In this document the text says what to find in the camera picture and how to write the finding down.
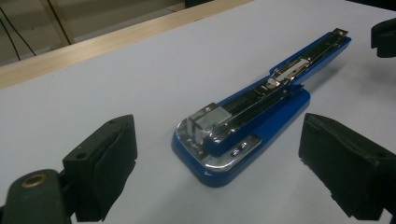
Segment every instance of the long-reach stapler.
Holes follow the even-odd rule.
[[[270,75],[183,119],[172,146],[192,173],[209,187],[230,183],[308,105],[302,82],[349,44],[335,29],[270,70]]]

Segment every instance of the white table surface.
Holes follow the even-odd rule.
[[[268,75],[338,27],[350,46],[305,82],[305,112],[336,119],[396,153],[396,59],[379,59],[370,30],[395,12],[329,0],[256,0],[0,90],[0,202],[104,122],[135,118],[138,159],[105,223],[362,223],[348,218],[297,153],[304,116],[231,184],[202,185],[174,154],[177,124]],[[379,223],[389,223],[384,212]]]

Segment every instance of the black cable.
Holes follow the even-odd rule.
[[[11,21],[8,19],[8,16],[6,15],[6,13],[3,11],[3,9],[0,7],[0,11],[3,13],[4,17],[6,18],[6,20],[8,21],[9,25],[12,27],[12,29],[15,31],[15,33],[17,33],[17,35],[22,39],[23,43],[25,43],[25,45],[27,46],[27,48],[32,51],[33,55],[35,55],[35,52],[32,50],[32,48],[30,48],[29,44],[25,41],[25,39],[20,35],[20,33],[17,31],[17,29],[15,29],[14,25],[12,25]]]
[[[11,41],[12,47],[14,47],[14,50],[15,50],[15,53],[17,54],[18,59],[21,60],[20,54],[17,51],[17,47],[15,47],[15,44],[14,44],[14,41],[12,41],[11,35],[9,35],[9,32],[8,32],[6,26],[3,24],[3,21],[1,19],[0,19],[0,23],[2,24],[4,30],[6,31],[6,33],[8,35],[8,39],[9,39],[9,41]]]

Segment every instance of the table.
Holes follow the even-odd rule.
[[[394,16],[347,1],[255,0],[8,85],[0,90],[0,201],[18,177],[61,171],[62,158],[104,122],[134,114],[137,164],[105,223],[361,223],[298,158],[304,116],[219,189],[198,182],[173,153],[171,137],[191,113],[267,76],[338,27],[353,40],[305,82],[305,112],[396,153],[395,59],[370,49],[371,27]],[[384,212],[379,223],[389,220]]]

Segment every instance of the blue stapler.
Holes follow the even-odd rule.
[[[183,119],[173,150],[205,185],[227,185],[307,107],[310,95],[301,83],[350,41],[347,31],[335,29],[272,68],[268,77]]]

